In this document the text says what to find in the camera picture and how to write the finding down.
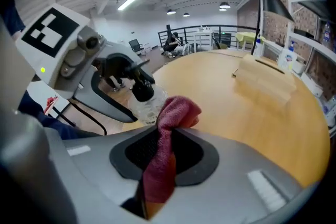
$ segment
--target towel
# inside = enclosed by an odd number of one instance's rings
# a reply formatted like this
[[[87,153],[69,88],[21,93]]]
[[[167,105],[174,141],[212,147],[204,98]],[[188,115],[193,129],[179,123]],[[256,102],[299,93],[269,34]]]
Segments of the towel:
[[[146,202],[165,203],[175,188],[176,159],[172,151],[171,134],[174,127],[192,127],[198,123],[201,109],[183,96],[168,98],[157,117],[158,149],[143,173]]]

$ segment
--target round table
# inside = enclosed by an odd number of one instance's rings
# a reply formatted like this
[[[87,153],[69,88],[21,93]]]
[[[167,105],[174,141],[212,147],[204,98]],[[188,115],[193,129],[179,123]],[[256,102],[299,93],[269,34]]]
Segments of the round table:
[[[213,50],[191,54],[163,66],[156,84],[169,96],[184,95],[202,113],[193,128],[254,148],[293,176],[302,187],[324,175],[330,152],[323,112],[303,82],[286,105],[238,82],[232,73],[246,52]],[[143,125],[124,124],[123,131]]]

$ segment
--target black cable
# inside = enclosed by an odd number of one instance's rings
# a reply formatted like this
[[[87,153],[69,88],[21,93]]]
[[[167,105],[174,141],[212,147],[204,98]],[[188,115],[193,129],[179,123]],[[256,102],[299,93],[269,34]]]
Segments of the black cable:
[[[253,55],[254,53],[254,49],[256,48],[256,43],[257,43],[257,39],[258,39],[258,34],[259,34],[259,27],[260,27],[260,17],[261,17],[261,11],[260,11],[260,6],[261,6],[261,0],[258,0],[258,20],[257,20],[257,30],[256,30],[256,36],[254,38],[254,42],[253,42],[253,46],[251,49],[251,54]]]
[[[76,127],[76,125],[70,121],[67,117],[65,117],[56,107],[53,107],[53,110],[59,115],[63,120],[69,123],[72,127]]]
[[[79,106],[77,106],[75,103],[70,102],[70,104],[73,105],[73,107],[75,109],[77,109],[79,112],[81,112],[82,114],[84,114],[86,117],[88,117],[90,120],[94,121],[95,123],[97,123],[104,131],[104,135],[107,135],[107,131],[105,129],[105,127],[99,122],[97,121],[93,116],[91,116],[89,113],[87,113],[86,111],[84,111],[83,109],[81,109]]]

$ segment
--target office chair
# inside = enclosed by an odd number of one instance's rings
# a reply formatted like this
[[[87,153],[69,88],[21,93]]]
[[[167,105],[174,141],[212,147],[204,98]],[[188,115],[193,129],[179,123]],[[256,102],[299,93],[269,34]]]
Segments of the office chair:
[[[131,40],[129,44],[134,52],[143,50],[143,45],[139,44],[137,39]]]

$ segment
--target brick wall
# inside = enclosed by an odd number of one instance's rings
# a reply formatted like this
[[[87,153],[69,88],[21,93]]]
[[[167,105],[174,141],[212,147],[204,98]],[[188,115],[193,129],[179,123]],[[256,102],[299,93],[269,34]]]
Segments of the brick wall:
[[[281,0],[288,7],[287,0]],[[299,10],[302,6],[294,3],[292,11]],[[258,14],[258,0],[250,0],[241,9],[238,10],[238,24],[256,27]],[[293,15],[295,21],[294,27],[303,31],[307,31],[312,35],[315,34],[317,16],[306,8],[302,8]],[[321,24],[319,31],[322,31],[324,24]],[[287,35],[287,22],[281,19],[280,16],[272,13],[264,12],[264,32],[263,36],[268,40],[275,41],[278,44],[283,44]],[[294,45],[294,51],[300,56],[308,60],[311,47],[307,44],[297,41]],[[312,59],[311,67],[308,73],[312,75],[317,83],[323,88],[323,95],[329,99],[336,94],[336,66],[326,57],[316,52]]]
[[[257,28],[258,0],[250,0],[237,12],[238,25]],[[253,30],[238,28],[238,32],[254,32]]]

